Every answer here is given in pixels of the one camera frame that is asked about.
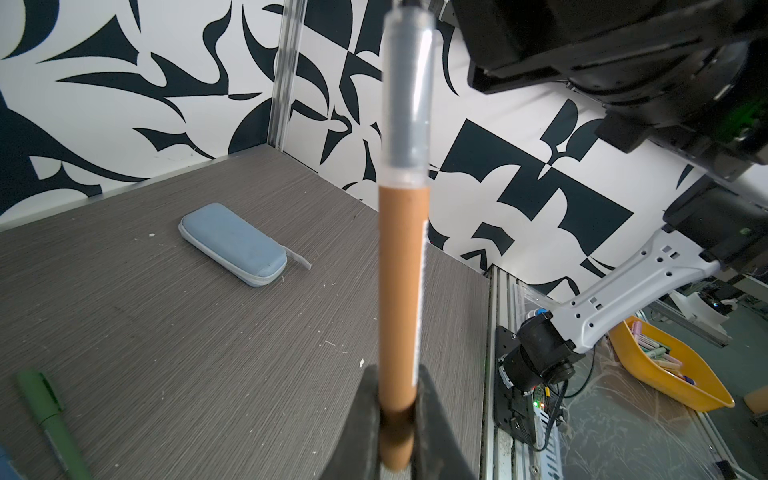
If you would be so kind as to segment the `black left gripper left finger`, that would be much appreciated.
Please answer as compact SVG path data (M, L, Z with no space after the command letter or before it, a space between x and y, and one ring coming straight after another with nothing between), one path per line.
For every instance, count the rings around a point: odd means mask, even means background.
M436 386L425 365L419 366L415 402L413 479L475 479L450 428ZM353 402L322 479L378 479L381 409L378 367L363 371Z

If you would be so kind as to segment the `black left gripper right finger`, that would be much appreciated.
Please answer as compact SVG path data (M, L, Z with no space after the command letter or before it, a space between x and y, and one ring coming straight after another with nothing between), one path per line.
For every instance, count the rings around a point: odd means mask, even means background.
M767 161L763 1L457 1L469 85L561 82L606 112L597 136L645 141L731 180Z

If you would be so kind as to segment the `brown pen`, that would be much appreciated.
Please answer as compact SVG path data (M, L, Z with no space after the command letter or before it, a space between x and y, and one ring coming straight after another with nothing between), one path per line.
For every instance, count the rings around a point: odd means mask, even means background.
M379 456L404 470L414 448L435 17L420 1L396 1L382 35L379 211Z

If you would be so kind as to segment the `green pen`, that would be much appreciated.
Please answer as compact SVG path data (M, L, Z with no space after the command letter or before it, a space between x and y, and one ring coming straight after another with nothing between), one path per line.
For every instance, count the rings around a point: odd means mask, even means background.
M37 370L22 370L16 379L32 416L67 477L92 479L87 463L62 419L64 408L50 380Z

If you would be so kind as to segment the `blue pen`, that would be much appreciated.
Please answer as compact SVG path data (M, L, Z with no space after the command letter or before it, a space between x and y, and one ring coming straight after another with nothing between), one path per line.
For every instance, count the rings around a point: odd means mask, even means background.
M0 448L0 480L25 480L4 448Z

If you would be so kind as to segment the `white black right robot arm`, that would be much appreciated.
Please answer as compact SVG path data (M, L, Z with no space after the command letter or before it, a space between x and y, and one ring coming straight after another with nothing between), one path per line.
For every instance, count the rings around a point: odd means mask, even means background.
M637 253L574 299L501 339L494 385L505 396L569 379L614 326L663 295L718 272L767 265L767 169L734 181L702 177L665 211Z

